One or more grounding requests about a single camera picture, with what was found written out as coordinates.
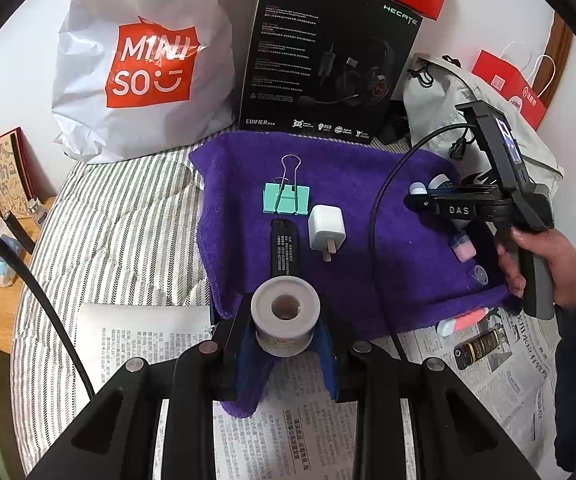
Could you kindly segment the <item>person's hand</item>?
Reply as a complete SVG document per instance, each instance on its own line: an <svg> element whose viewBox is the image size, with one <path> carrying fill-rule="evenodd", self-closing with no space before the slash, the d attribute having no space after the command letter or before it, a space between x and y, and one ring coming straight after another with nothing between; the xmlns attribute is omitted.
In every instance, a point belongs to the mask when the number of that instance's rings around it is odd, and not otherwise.
<svg viewBox="0 0 576 480"><path fill-rule="evenodd" d="M522 298L527 279L510 255L512 245L542 257L550 268L554 303L566 311L576 309L576 248L570 240L556 229L533 234L517 228L511 228L506 238L497 240L498 264L505 274L509 292Z"/></svg>

